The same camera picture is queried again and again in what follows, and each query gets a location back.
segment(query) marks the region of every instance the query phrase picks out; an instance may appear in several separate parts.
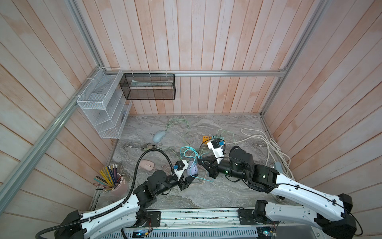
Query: black mounting plate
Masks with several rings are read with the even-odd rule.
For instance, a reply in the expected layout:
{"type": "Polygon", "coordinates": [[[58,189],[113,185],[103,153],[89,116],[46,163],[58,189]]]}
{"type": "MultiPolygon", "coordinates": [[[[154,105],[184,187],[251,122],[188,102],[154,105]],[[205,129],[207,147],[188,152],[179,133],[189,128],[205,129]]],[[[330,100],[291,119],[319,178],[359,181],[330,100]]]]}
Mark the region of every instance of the black mounting plate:
{"type": "Polygon", "coordinates": [[[255,225],[258,224],[253,219],[253,209],[238,209],[240,225],[255,225]]]}

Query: white wire mesh shelf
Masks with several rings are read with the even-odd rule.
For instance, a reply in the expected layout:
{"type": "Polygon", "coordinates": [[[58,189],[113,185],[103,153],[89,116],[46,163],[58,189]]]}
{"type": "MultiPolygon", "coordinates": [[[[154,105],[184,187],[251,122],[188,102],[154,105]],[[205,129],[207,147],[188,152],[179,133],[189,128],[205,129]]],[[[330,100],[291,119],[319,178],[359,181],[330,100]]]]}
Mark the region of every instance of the white wire mesh shelf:
{"type": "Polygon", "coordinates": [[[100,68],[77,100],[101,138],[121,137],[132,105],[132,102],[125,105],[125,96],[118,87],[122,71],[118,69],[118,73],[108,72],[113,69],[100,68]]]}
{"type": "Polygon", "coordinates": [[[122,71],[118,68],[102,67],[98,70],[92,81],[85,88],[84,92],[77,100],[82,109],[103,109],[105,110],[119,81],[122,78],[122,71]]]}

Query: marble floor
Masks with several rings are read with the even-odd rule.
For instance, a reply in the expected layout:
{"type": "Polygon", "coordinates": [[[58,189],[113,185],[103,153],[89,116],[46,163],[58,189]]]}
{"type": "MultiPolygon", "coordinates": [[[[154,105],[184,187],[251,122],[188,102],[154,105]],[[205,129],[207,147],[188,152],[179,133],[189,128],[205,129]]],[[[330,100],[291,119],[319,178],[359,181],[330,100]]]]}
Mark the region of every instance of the marble floor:
{"type": "MultiPolygon", "coordinates": [[[[147,143],[153,143],[152,137],[158,130],[165,130],[167,122],[175,116],[136,116],[129,117],[123,129],[122,136],[115,149],[112,163],[118,164],[119,171],[125,174],[125,179],[131,184],[131,178],[134,173],[137,159],[143,153],[141,146],[147,143]]],[[[254,114],[248,115],[185,115],[176,116],[176,118],[186,119],[190,125],[190,132],[185,136],[185,140],[194,148],[199,148],[203,135],[216,135],[219,129],[232,131],[235,134],[235,140],[239,141],[247,138],[242,135],[240,129],[251,128],[264,131],[260,116],[254,114]]],[[[187,131],[186,123],[174,124],[167,132],[166,136],[158,145],[163,149],[173,164],[178,160],[179,149],[184,146],[182,136],[187,131]]],[[[223,133],[226,142],[233,142],[231,133],[223,133]]],[[[253,155],[253,160],[257,164],[265,164],[267,159],[267,147],[264,142],[257,139],[249,139],[238,145],[247,153],[253,155]]],[[[226,146],[228,154],[233,145],[226,146]]],[[[167,160],[158,152],[152,152],[143,158],[155,164],[154,170],[147,171],[139,169],[136,179],[137,185],[142,184],[155,170],[164,170],[170,173],[167,160]]],[[[199,176],[204,177],[206,171],[198,167],[199,176]]],[[[96,208],[104,207],[120,198],[101,193],[96,208]]],[[[215,208],[215,207],[248,207],[255,206],[257,200],[267,200],[276,202],[271,194],[256,192],[248,188],[242,181],[237,183],[230,182],[224,175],[220,174],[213,182],[195,179],[193,184],[186,190],[180,191],[174,187],[171,192],[164,196],[157,196],[157,202],[150,206],[150,209],[166,208],[215,208]]]]}

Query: wooden plank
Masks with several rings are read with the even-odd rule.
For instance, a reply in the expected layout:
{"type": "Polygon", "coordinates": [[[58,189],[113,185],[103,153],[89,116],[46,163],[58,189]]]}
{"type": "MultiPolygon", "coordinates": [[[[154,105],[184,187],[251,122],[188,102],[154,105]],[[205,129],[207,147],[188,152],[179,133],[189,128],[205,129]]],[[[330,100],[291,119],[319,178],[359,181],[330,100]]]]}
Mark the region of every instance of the wooden plank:
{"type": "Polygon", "coordinates": [[[86,75],[89,75],[94,67],[97,66],[97,63],[95,62],[95,59],[93,58],[92,53],[90,52],[89,47],[87,46],[84,37],[80,33],[79,26],[74,20],[74,17],[69,12],[68,6],[63,1],[56,0],[60,6],[60,10],[65,16],[66,21],[68,22],[70,29],[72,30],[74,36],[76,37],[76,40],[78,41],[79,45],[81,46],[82,51],[84,52],[87,61],[90,65],[90,71],[85,71],[86,75]]]}
{"type": "MultiPolygon", "coordinates": [[[[307,105],[299,112],[291,124],[283,131],[278,138],[278,143],[282,145],[289,136],[296,132],[306,134],[314,127],[327,113],[330,112],[343,98],[346,97],[364,78],[366,78],[381,62],[382,41],[377,43],[370,53],[367,54],[359,63],[360,59],[355,59],[355,52],[348,54],[343,64],[337,68],[328,80],[322,84],[316,94],[309,100],[307,105]]],[[[365,52],[356,50],[357,56],[363,56],[365,52]]]]}
{"type": "Polygon", "coordinates": [[[200,78],[198,113],[207,113],[211,77],[200,78]]]}
{"type": "Polygon", "coordinates": [[[61,130],[57,139],[95,171],[100,170],[104,166],[66,128],[61,130]]]}
{"type": "Polygon", "coordinates": [[[273,61],[272,70],[281,69],[281,63],[283,62],[285,56],[287,55],[287,52],[289,48],[292,46],[292,42],[297,37],[297,33],[299,29],[301,29],[303,21],[309,17],[307,16],[309,9],[312,7],[313,0],[302,0],[295,17],[293,18],[293,21],[288,29],[288,32],[286,33],[284,40],[277,52],[277,55],[273,61]]]}
{"type": "MultiPolygon", "coordinates": [[[[361,213],[356,213],[354,216],[357,218],[357,220],[361,223],[362,229],[364,231],[364,235],[379,235],[375,238],[380,238],[380,235],[382,234],[382,228],[377,226],[377,222],[380,219],[382,213],[382,208],[370,210],[370,211],[364,211],[361,213]]],[[[359,226],[357,226],[358,230],[356,231],[356,234],[361,233],[361,230],[359,229],[359,226]]]]}
{"type": "Polygon", "coordinates": [[[374,160],[382,155],[382,149],[380,147],[381,142],[382,135],[379,134],[317,171],[300,179],[299,182],[314,187],[374,160]]]}
{"type": "Polygon", "coordinates": [[[258,76],[255,78],[251,93],[249,94],[249,97],[247,99],[247,102],[244,108],[244,112],[252,112],[252,108],[256,102],[257,96],[259,95],[261,87],[264,84],[264,81],[266,78],[267,77],[265,76],[258,76]]]}
{"type": "Polygon", "coordinates": [[[266,113],[265,120],[272,132],[274,132],[281,123],[278,122],[280,120],[279,118],[277,118],[277,121],[274,123],[277,115],[281,109],[283,109],[285,103],[293,94],[294,90],[301,82],[301,79],[306,74],[306,72],[308,72],[310,66],[321,53],[327,41],[340,25],[341,21],[346,16],[354,2],[354,0],[343,2],[342,0],[335,1],[327,10],[325,17],[317,29],[314,31],[302,54],[299,56],[295,65],[296,67],[294,67],[294,70],[292,69],[289,72],[289,77],[286,79],[284,84],[285,90],[279,91],[276,95],[274,102],[280,102],[280,104],[274,104],[268,109],[266,113]]]}
{"type": "Polygon", "coordinates": [[[0,94],[0,122],[25,140],[34,144],[45,129],[20,110],[12,101],[0,94]]]}
{"type": "MultiPolygon", "coordinates": [[[[192,2],[177,1],[180,70],[191,69],[192,2]]],[[[189,114],[191,106],[191,78],[180,78],[181,112],[189,114]]]]}
{"type": "Polygon", "coordinates": [[[11,156],[0,151],[0,182],[4,183],[6,179],[11,175],[13,170],[17,167],[19,160],[13,160],[11,156]]]}
{"type": "MultiPolygon", "coordinates": [[[[155,48],[157,52],[158,67],[160,70],[170,69],[170,60],[168,55],[168,43],[166,34],[166,22],[163,1],[149,1],[152,29],[155,38],[155,48]]],[[[157,99],[158,114],[172,114],[173,103],[157,99]]]]}
{"type": "Polygon", "coordinates": [[[99,149],[91,142],[91,140],[81,131],[81,129],[71,119],[69,119],[69,121],[65,124],[65,128],[78,140],[78,143],[84,145],[84,147],[92,155],[94,155],[103,165],[106,164],[107,157],[99,151],[99,149]]]}
{"type": "Polygon", "coordinates": [[[321,79],[320,82],[319,80],[316,80],[316,77],[324,69],[325,65],[327,65],[328,61],[333,57],[334,53],[337,50],[341,50],[339,47],[357,25],[371,3],[372,1],[357,1],[352,9],[350,9],[349,13],[346,15],[338,29],[334,32],[327,45],[324,47],[316,61],[313,63],[312,67],[302,79],[301,83],[296,89],[296,96],[291,96],[288,100],[289,102],[285,104],[285,107],[280,112],[278,117],[285,117],[285,119],[275,131],[275,137],[278,137],[281,134],[280,132],[286,128],[288,123],[292,121],[297,112],[300,111],[300,109],[303,107],[302,105],[305,105],[305,103],[308,101],[308,98],[313,95],[312,91],[317,91],[317,89],[322,85],[323,79],[321,79]],[[299,105],[292,108],[291,105],[296,103],[299,103],[299,105]],[[292,112],[287,115],[286,112],[290,109],[292,109],[292,112]]]}
{"type": "Polygon", "coordinates": [[[312,16],[313,16],[314,12],[316,11],[319,3],[320,3],[320,0],[314,0],[313,1],[313,4],[311,5],[307,15],[305,16],[305,19],[303,20],[303,23],[302,23],[300,29],[297,31],[297,34],[296,34],[295,38],[293,39],[292,44],[289,47],[288,52],[286,53],[286,56],[284,57],[284,60],[281,63],[280,69],[284,69],[286,67],[286,65],[287,65],[288,61],[290,60],[298,42],[300,41],[302,35],[304,34],[306,27],[310,23],[310,20],[312,19],[312,16]]]}
{"type": "Polygon", "coordinates": [[[264,83],[261,86],[259,94],[256,98],[254,105],[253,105],[252,113],[260,113],[261,112],[261,104],[266,100],[266,94],[269,92],[269,88],[270,88],[270,86],[274,80],[275,80],[275,77],[273,77],[273,76],[267,76],[265,78],[264,83]]]}
{"type": "MultiPolygon", "coordinates": [[[[233,12],[234,1],[222,1],[220,6],[220,15],[219,15],[219,23],[217,27],[216,33],[216,43],[215,43],[215,53],[214,53],[214,61],[212,63],[213,70],[221,70],[223,67],[223,59],[225,53],[225,47],[228,39],[228,32],[231,23],[231,17],[233,12]]],[[[215,105],[218,100],[218,91],[219,91],[219,83],[220,77],[211,77],[210,81],[210,91],[208,98],[208,106],[207,113],[215,112],[215,105]]],[[[226,85],[223,88],[227,89],[229,84],[229,79],[223,78],[222,84],[226,85]]],[[[219,99],[221,102],[221,109],[223,110],[225,94],[221,96],[224,99],[219,99]]]]}
{"type": "MultiPolygon", "coordinates": [[[[3,126],[0,127],[0,131],[2,135],[7,136],[5,140],[2,140],[2,147],[0,149],[2,151],[0,154],[3,162],[2,167],[9,169],[3,178],[4,180],[12,172],[10,169],[17,165],[17,161],[23,158],[26,152],[30,149],[31,145],[16,134],[5,129],[3,126]]],[[[46,154],[37,164],[36,170],[39,170],[51,178],[56,179],[89,196],[93,196],[94,194],[94,186],[90,182],[86,181],[46,154]]]]}
{"type": "Polygon", "coordinates": [[[68,101],[68,97],[1,16],[0,24],[2,26],[0,28],[0,41],[3,46],[20,62],[41,87],[48,92],[52,99],[60,107],[63,107],[68,101]]]}
{"type": "Polygon", "coordinates": [[[227,95],[228,90],[235,90],[235,89],[229,89],[229,83],[230,83],[231,77],[220,77],[218,90],[216,94],[216,103],[215,103],[215,110],[214,113],[222,113],[225,97],[227,95]]]}
{"type": "MultiPolygon", "coordinates": [[[[8,213],[2,213],[0,216],[0,230],[5,237],[31,238],[31,235],[35,235],[45,228],[58,225],[59,223],[41,221],[8,213]]],[[[43,236],[54,239],[54,231],[48,232],[43,236]]]]}
{"type": "Polygon", "coordinates": [[[93,0],[82,0],[89,18],[92,22],[92,26],[98,36],[98,39],[102,45],[102,49],[105,52],[106,58],[110,64],[110,67],[120,67],[117,57],[114,53],[112,44],[110,43],[106,29],[99,14],[97,5],[93,0]]]}
{"type": "MultiPolygon", "coordinates": [[[[191,70],[200,70],[202,67],[205,12],[206,0],[192,1],[191,70]]],[[[200,77],[191,77],[190,113],[198,113],[199,92],[200,77]]]]}
{"type": "MultiPolygon", "coordinates": [[[[257,17],[259,16],[262,1],[249,1],[247,14],[245,15],[243,30],[241,31],[240,41],[236,52],[233,70],[242,70],[246,58],[249,44],[255,29],[257,17]]],[[[246,77],[231,77],[228,84],[228,91],[225,97],[223,113],[236,112],[241,93],[244,88],[246,77]]]]}
{"type": "Polygon", "coordinates": [[[91,142],[97,147],[97,149],[107,158],[110,153],[110,149],[101,140],[98,133],[95,132],[91,124],[81,115],[81,110],[74,111],[70,119],[81,129],[82,132],[91,140],[91,142]]]}
{"type": "Polygon", "coordinates": [[[382,108],[371,113],[365,119],[357,123],[346,133],[338,137],[324,149],[310,157],[304,163],[293,170],[296,180],[311,174],[321,167],[356,148],[370,138],[382,132],[382,125],[377,118],[382,116],[382,108]]]}
{"type": "Polygon", "coordinates": [[[245,79],[244,89],[241,93],[238,105],[236,107],[235,113],[243,113],[244,109],[247,105],[248,98],[250,94],[252,93],[252,88],[255,84],[256,77],[255,76],[249,76],[245,79]]]}
{"type": "Polygon", "coordinates": [[[70,65],[78,79],[86,78],[86,74],[78,62],[75,54],[73,53],[70,45],[65,40],[64,35],[60,31],[57,23],[53,19],[52,15],[45,3],[42,0],[29,0],[28,3],[32,7],[33,11],[49,33],[50,37],[53,39],[57,47],[59,48],[62,55],[65,57],[67,63],[70,65]]]}
{"type": "MultiPolygon", "coordinates": [[[[215,52],[216,33],[219,23],[220,4],[221,1],[219,0],[206,1],[201,62],[202,70],[212,70],[215,52]]],[[[211,77],[200,78],[198,113],[207,113],[210,83],[211,77]]]]}
{"type": "MultiPolygon", "coordinates": [[[[141,34],[146,50],[147,62],[150,70],[158,70],[157,53],[155,49],[154,32],[150,17],[150,8],[148,1],[135,2],[139,24],[141,26],[141,34]]],[[[148,108],[147,101],[142,101],[143,110],[145,114],[157,114],[158,108],[155,100],[148,100],[150,108],[148,108]]]]}
{"type": "Polygon", "coordinates": [[[110,1],[115,21],[117,22],[118,31],[121,36],[124,49],[129,61],[131,70],[140,70],[137,50],[134,44],[133,34],[131,33],[129,19],[127,17],[125,3],[123,0],[110,1]]]}
{"type": "Polygon", "coordinates": [[[134,0],[124,0],[124,2],[141,70],[148,70],[149,66],[147,64],[145,46],[143,45],[142,33],[139,27],[138,15],[134,0]]]}
{"type": "Polygon", "coordinates": [[[127,59],[125,47],[123,45],[110,2],[96,0],[95,3],[105,26],[106,33],[114,50],[119,67],[122,70],[130,70],[129,60],[127,59]]]}
{"type": "MultiPolygon", "coordinates": [[[[230,28],[228,31],[227,44],[225,46],[225,53],[223,59],[223,70],[232,70],[237,54],[240,37],[243,30],[245,16],[247,14],[249,1],[235,1],[233,5],[232,17],[230,28]]],[[[236,91],[236,86],[231,84],[229,88],[230,77],[223,77],[220,79],[219,88],[217,92],[217,100],[215,104],[215,113],[222,113],[225,99],[228,92],[236,91]]]]}
{"type": "Polygon", "coordinates": [[[245,56],[243,70],[249,70],[251,68],[253,58],[255,57],[255,53],[257,51],[257,47],[259,45],[262,32],[265,28],[265,24],[267,22],[272,4],[273,4],[273,0],[262,2],[259,17],[257,18],[255,30],[253,31],[251,43],[249,44],[249,49],[248,49],[247,55],[245,56]]]}
{"type": "Polygon", "coordinates": [[[28,22],[35,34],[39,37],[40,41],[44,44],[52,57],[55,59],[74,88],[78,89],[81,86],[81,79],[76,76],[72,68],[69,66],[65,57],[62,55],[57,45],[53,42],[53,39],[50,37],[47,30],[40,22],[29,3],[26,0],[15,0],[13,3],[17,6],[18,10],[21,12],[25,20],[28,22]]]}
{"type": "MultiPolygon", "coordinates": [[[[372,22],[378,17],[378,14],[382,11],[382,3],[380,5],[374,5],[369,8],[369,10],[365,13],[364,17],[359,21],[353,31],[349,34],[346,40],[342,43],[340,48],[336,51],[333,57],[329,60],[328,64],[324,67],[324,69],[320,72],[314,82],[309,86],[301,99],[296,103],[294,108],[301,107],[302,104],[305,104],[307,98],[310,98],[312,91],[315,92],[319,86],[321,86],[327,77],[335,70],[340,61],[345,57],[345,55],[351,50],[351,48],[356,44],[356,42],[361,38],[361,36],[366,32],[372,22]]],[[[284,148],[286,151],[289,151],[293,147],[293,151],[290,153],[295,155],[299,150],[302,149],[304,145],[297,143],[293,140],[293,137],[290,137],[290,140],[286,141],[284,144],[284,148]]]]}
{"type": "Polygon", "coordinates": [[[69,213],[75,210],[75,208],[19,190],[4,212],[60,224],[69,213]]]}
{"type": "MultiPolygon", "coordinates": [[[[13,158],[8,157],[5,159],[5,162],[11,165],[17,163],[17,161],[13,158]]],[[[94,191],[95,187],[89,184],[87,188],[88,189],[86,192],[90,190],[94,191]]],[[[31,172],[30,176],[23,184],[21,189],[79,210],[87,210],[92,200],[91,196],[88,196],[81,191],[75,190],[55,179],[52,179],[37,170],[33,170],[31,172]]]]}
{"type": "Polygon", "coordinates": [[[239,78],[239,82],[238,82],[238,85],[236,87],[235,96],[234,96],[233,101],[232,101],[230,113],[236,113],[236,110],[237,110],[237,107],[239,104],[239,100],[241,98],[241,94],[244,92],[244,86],[245,86],[246,81],[247,81],[247,77],[245,77],[245,76],[241,76],[239,78]]]}
{"type": "Polygon", "coordinates": [[[253,37],[257,18],[260,13],[262,0],[249,1],[247,14],[245,15],[243,30],[241,31],[239,46],[236,52],[235,62],[233,64],[233,70],[242,70],[244,61],[249,49],[249,44],[253,37]]]}
{"type": "Polygon", "coordinates": [[[382,206],[382,183],[350,193],[353,212],[366,211],[382,206]]]}
{"type": "Polygon", "coordinates": [[[268,50],[264,56],[260,69],[271,69],[281,44],[284,41],[289,27],[291,26],[292,21],[297,13],[300,3],[301,0],[288,0],[286,2],[284,11],[282,12],[281,18],[269,44],[268,50]]]}
{"type": "Polygon", "coordinates": [[[64,14],[61,11],[61,7],[56,0],[44,0],[45,5],[48,7],[50,14],[57,23],[59,29],[61,30],[63,36],[68,42],[70,48],[72,49],[74,55],[76,56],[78,62],[80,63],[84,74],[87,76],[86,72],[91,72],[93,68],[87,61],[84,51],[82,50],[79,42],[76,39],[73,31],[71,30],[69,23],[66,21],[64,14]]]}
{"type": "Polygon", "coordinates": [[[204,19],[203,49],[202,49],[202,70],[212,70],[214,61],[216,32],[219,23],[220,0],[206,1],[206,13],[204,19]]]}
{"type": "Polygon", "coordinates": [[[210,91],[208,93],[207,113],[215,112],[215,103],[219,89],[220,77],[213,76],[210,80],[210,91]]]}
{"type": "Polygon", "coordinates": [[[182,102],[181,102],[181,90],[180,90],[180,77],[175,77],[175,100],[174,100],[174,113],[180,114],[182,112],[182,102]]]}
{"type": "Polygon", "coordinates": [[[378,157],[314,188],[330,194],[351,193],[381,182],[382,157],[378,157]]]}
{"type": "Polygon", "coordinates": [[[93,23],[92,23],[92,20],[90,19],[90,16],[86,10],[86,7],[85,7],[85,4],[83,2],[83,0],[76,0],[76,3],[77,3],[77,6],[78,6],[78,9],[81,13],[81,16],[84,20],[84,23],[89,31],[89,34],[90,36],[92,37],[93,39],[93,42],[94,42],[94,45],[99,53],[99,56],[101,58],[101,61],[103,62],[103,65],[105,67],[110,67],[110,63],[109,63],[109,60],[107,59],[106,57],[106,54],[105,54],[105,51],[102,47],[102,44],[100,42],[100,39],[98,38],[98,35],[96,33],[96,30],[93,26],[93,23]]]}
{"type": "Polygon", "coordinates": [[[49,125],[54,116],[0,65],[0,91],[42,126],[49,125]]]}
{"type": "Polygon", "coordinates": [[[213,70],[221,70],[223,67],[223,59],[225,47],[227,45],[228,31],[231,23],[234,1],[223,0],[220,6],[219,22],[216,33],[214,61],[212,63],[213,70]]]}
{"type": "Polygon", "coordinates": [[[45,48],[38,36],[34,33],[33,29],[29,26],[28,22],[10,0],[2,1],[0,9],[0,13],[11,26],[13,31],[42,64],[66,96],[71,97],[75,92],[75,87],[80,86],[78,79],[72,79],[78,82],[78,84],[73,87],[69,79],[66,78],[65,74],[60,69],[59,65],[49,54],[49,51],[45,48]]]}
{"type": "Polygon", "coordinates": [[[325,120],[329,120],[327,126],[325,128],[322,127],[322,130],[319,132],[316,131],[315,134],[317,134],[317,136],[292,158],[293,161],[296,159],[296,162],[293,163],[291,168],[294,168],[298,163],[301,163],[303,160],[321,150],[332,140],[343,134],[346,130],[350,129],[361,119],[381,106],[381,102],[379,101],[382,100],[380,94],[382,90],[382,84],[380,84],[381,69],[382,66],[370,74],[359,86],[347,95],[343,100],[344,103],[340,102],[337,105],[338,107],[336,106],[332,109],[327,115],[329,117],[327,119],[326,117],[324,118],[325,120]],[[348,111],[345,113],[342,112],[343,115],[341,115],[338,114],[338,111],[340,110],[348,111]]]}
{"type": "Polygon", "coordinates": [[[251,70],[262,69],[261,66],[264,61],[264,57],[269,50],[269,46],[271,42],[273,43],[275,42],[275,41],[272,41],[273,35],[275,34],[275,31],[277,29],[281,16],[284,16],[283,11],[285,9],[286,4],[287,4],[287,0],[274,1],[268,15],[268,20],[265,24],[264,30],[262,32],[262,35],[259,41],[259,46],[257,47],[255,57],[251,65],[251,70]]]}
{"type": "Polygon", "coordinates": [[[46,154],[89,182],[93,182],[94,176],[99,175],[96,170],[100,170],[101,167],[97,168],[97,165],[93,165],[96,170],[93,169],[58,140],[52,143],[46,154]]]}

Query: ventilated metal panel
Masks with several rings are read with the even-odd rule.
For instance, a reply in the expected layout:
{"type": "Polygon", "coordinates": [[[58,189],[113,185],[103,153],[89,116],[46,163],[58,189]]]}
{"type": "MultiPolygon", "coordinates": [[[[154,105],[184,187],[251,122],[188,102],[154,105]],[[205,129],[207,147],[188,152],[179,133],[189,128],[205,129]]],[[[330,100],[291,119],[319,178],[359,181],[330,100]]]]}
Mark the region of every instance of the ventilated metal panel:
{"type": "MultiPolygon", "coordinates": [[[[133,231],[125,229],[127,238],[132,238],[133,231]]],[[[166,239],[192,239],[192,238],[254,238],[258,237],[256,228],[204,228],[204,229],[155,229],[144,238],[166,238],[166,239]]],[[[121,231],[111,233],[104,239],[123,238],[121,231]]]]}

